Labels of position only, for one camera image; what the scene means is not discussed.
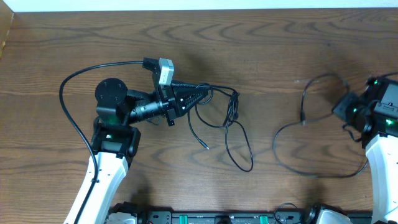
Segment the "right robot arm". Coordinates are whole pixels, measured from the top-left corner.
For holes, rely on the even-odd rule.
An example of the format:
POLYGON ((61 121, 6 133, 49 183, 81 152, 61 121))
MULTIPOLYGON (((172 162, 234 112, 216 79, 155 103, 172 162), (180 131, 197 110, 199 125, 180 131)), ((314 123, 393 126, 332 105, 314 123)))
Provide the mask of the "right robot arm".
POLYGON ((372 77, 361 95, 345 94, 332 113, 357 130, 371 170, 371 222, 397 223, 397 81, 372 77))

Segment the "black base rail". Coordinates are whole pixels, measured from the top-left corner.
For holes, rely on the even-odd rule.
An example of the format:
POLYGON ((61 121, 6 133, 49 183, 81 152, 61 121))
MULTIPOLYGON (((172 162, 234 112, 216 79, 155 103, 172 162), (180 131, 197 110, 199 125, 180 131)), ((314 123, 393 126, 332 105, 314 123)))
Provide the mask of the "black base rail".
POLYGON ((130 202, 116 204, 106 223, 181 224, 181 223, 316 223, 326 205, 315 204, 308 210, 283 204, 274 211, 178 211, 170 207, 141 206, 130 202))

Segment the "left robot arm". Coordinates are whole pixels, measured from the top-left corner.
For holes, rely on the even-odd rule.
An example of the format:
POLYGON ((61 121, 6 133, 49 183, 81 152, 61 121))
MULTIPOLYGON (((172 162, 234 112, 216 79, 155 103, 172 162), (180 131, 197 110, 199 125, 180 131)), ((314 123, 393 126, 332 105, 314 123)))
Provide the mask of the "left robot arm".
POLYGON ((140 131, 134 123, 159 116, 169 126, 206 98, 204 86, 172 81, 152 93, 130 90, 108 78, 95 90, 98 117, 90 142, 93 157, 65 223, 104 223, 113 197, 138 150, 140 131))

